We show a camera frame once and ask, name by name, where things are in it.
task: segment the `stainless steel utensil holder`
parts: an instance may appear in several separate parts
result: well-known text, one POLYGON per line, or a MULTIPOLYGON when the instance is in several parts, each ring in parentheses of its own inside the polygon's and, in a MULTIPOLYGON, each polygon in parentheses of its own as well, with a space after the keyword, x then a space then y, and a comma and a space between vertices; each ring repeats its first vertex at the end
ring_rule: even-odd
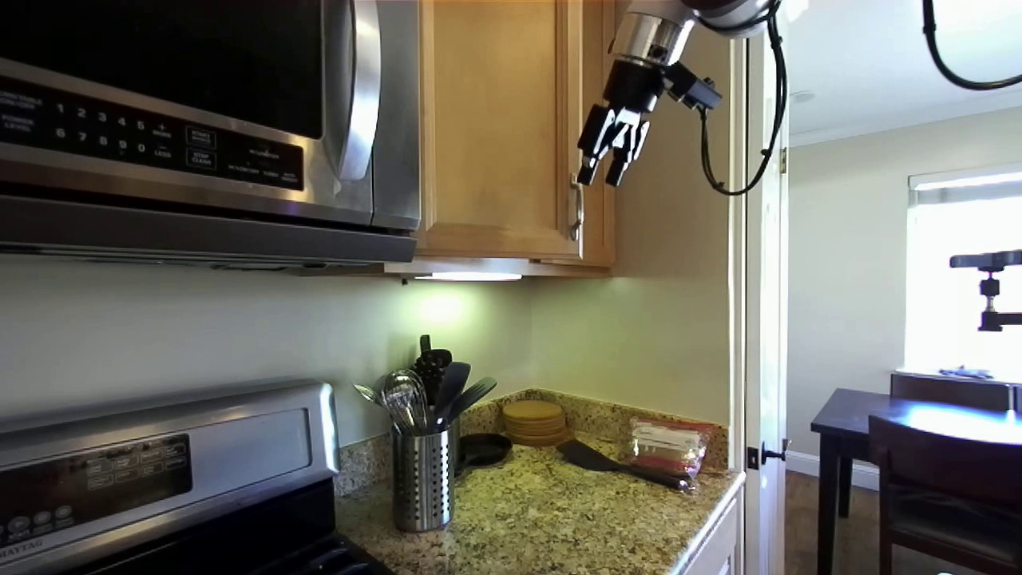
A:
POLYGON ((400 529, 441 529, 454 518, 458 430, 394 430, 394 521, 400 529))

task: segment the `dining table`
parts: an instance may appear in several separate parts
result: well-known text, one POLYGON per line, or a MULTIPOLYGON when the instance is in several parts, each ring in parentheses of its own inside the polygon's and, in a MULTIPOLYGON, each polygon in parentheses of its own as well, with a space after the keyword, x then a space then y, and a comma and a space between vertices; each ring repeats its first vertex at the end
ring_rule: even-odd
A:
POLYGON ((811 430, 820 436, 817 575, 829 575, 832 569, 832 526, 837 518, 848 518, 851 459, 869 459, 873 417, 930 436, 983 444, 1022 444, 1022 421, 1011 410, 950 405, 837 386, 825 410, 811 419, 811 430))

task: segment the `microwave door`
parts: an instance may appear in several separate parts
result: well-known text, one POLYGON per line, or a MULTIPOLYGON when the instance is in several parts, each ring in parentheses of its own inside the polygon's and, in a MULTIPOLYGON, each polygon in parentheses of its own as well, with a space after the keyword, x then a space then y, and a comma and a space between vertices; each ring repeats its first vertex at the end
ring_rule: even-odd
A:
POLYGON ((366 178, 379 123, 379 10, 376 0, 322 5, 322 10, 322 148, 343 186, 359 188, 366 178))

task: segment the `microwave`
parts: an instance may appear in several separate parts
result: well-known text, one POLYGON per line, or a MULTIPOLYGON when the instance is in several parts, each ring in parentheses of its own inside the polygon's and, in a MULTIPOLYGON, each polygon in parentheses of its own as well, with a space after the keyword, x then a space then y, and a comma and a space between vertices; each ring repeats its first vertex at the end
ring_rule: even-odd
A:
POLYGON ((0 19, 0 248, 411 258, 415 0, 19 0, 0 19))

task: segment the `spatula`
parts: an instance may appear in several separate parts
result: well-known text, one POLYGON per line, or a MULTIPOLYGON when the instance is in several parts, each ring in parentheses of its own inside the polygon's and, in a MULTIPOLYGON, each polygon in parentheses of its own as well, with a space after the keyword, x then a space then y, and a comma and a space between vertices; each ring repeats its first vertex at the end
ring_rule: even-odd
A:
POLYGON ((596 471, 596 474, 628 474, 647 483, 662 483, 667 489, 688 489, 690 479, 688 476, 671 476, 671 474, 653 474, 645 466, 628 466, 628 463, 615 463, 609 457, 602 457, 601 452, 582 444, 582 442, 564 442, 557 449, 569 463, 584 466, 584 471, 596 471))

